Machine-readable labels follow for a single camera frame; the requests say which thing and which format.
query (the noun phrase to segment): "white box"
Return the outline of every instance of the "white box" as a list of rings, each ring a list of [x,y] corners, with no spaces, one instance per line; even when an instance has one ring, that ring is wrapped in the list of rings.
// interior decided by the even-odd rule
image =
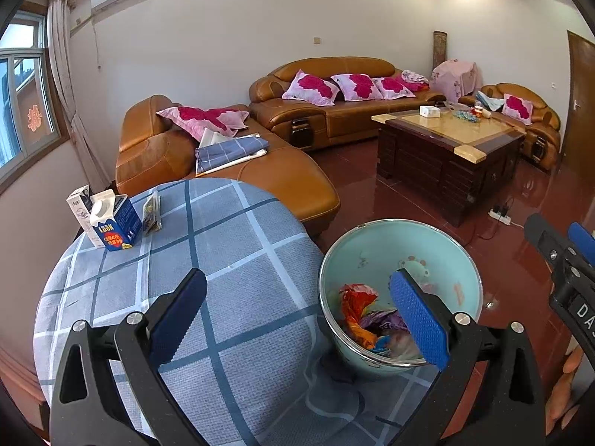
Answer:
[[[419,108],[419,115],[423,117],[440,117],[440,109],[434,106],[421,106]]]
[[[89,223],[91,207],[93,206],[93,203],[91,202],[89,185],[87,184],[87,186],[83,186],[78,190],[74,190],[72,193],[70,193],[70,196],[66,198],[66,202],[78,220],[78,224],[80,224],[84,232],[87,233],[87,236],[95,248],[105,248],[103,240],[97,236],[93,226],[91,226],[91,223]]]

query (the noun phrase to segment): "sofa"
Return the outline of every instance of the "sofa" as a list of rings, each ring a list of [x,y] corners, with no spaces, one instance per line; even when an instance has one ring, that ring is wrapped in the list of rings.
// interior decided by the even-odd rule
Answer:
[[[115,169],[118,192],[130,196],[170,181],[194,178],[198,147],[188,133],[157,111],[179,106],[165,96],[152,96],[131,107],[122,124]],[[245,110],[245,105],[231,106]],[[255,120],[237,135],[259,132],[269,143],[266,156],[208,174],[244,181],[277,197],[304,224],[310,236],[324,231],[337,214],[337,191],[318,165]]]
[[[358,141],[378,135],[373,115],[418,109],[444,101],[444,95],[417,92],[415,98],[345,102],[339,93],[334,106],[318,107],[301,100],[283,100],[299,70],[330,80],[337,74],[394,77],[401,73],[392,64],[367,57],[325,57],[291,62],[273,70],[250,87],[250,111],[264,127],[304,151]]]
[[[556,164],[560,152],[560,117],[556,111],[535,92],[521,85],[485,85],[481,91],[488,97],[504,98],[504,94],[510,94],[533,102],[532,124],[529,126],[521,124],[527,131],[521,152],[538,167],[545,171],[551,170]],[[475,97],[461,97],[459,102],[473,106]]]

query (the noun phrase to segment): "red tile floor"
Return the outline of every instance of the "red tile floor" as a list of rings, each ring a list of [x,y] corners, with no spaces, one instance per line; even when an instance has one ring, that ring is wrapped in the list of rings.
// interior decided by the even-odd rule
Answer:
[[[582,185],[564,167],[547,174],[521,159],[513,181],[482,203],[456,228],[441,217],[436,206],[404,183],[376,175],[376,139],[332,147],[311,156],[334,184],[341,199],[337,217],[317,239],[321,250],[326,252],[337,238],[354,226],[376,219],[413,219],[444,230],[466,245],[480,271],[484,288],[480,323],[506,327],[517,320],[524,324],[549,395],[560,377],[570,338],[569,331],[547,303],[551,290],[550,273],[545,261],[524,240],[521,228],[498,223],[487,213],[495,203],[508,201],[511,205],[509,215],[515,223],[524,224],[529,215],[539,212],[564,235],[574,221],[593,230],[593,187]],[[448,434],[462,426],[483,370],[481,365],[476,367]]]

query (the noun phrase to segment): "light blue bowl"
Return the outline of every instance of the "light blue bowl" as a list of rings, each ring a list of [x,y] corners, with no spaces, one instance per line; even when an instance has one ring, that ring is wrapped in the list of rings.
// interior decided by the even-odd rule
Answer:
[[[343,319],[339,289],[346,284],[369,285],[379,294],[375,309],[394,308],[389,279],[400,268],[405,268],[423,290],[438,295],[451,312],[464,311],[475,321],[480,317],[480,274],[465,248],[446,233],[403,219],[373,221],[352,229],[337,240],[322,261],[319,298],[339,353],[368,376],[401,374],[427,364],[421,356],[401,362],[371,353],[352,341],[337,323]]]

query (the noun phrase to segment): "wooden door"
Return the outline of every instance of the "wooden door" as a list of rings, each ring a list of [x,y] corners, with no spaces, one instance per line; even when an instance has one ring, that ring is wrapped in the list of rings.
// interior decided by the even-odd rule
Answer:
[[[568,32],[570,108],[562,163],[582,180],[595,184],[595,44]]]

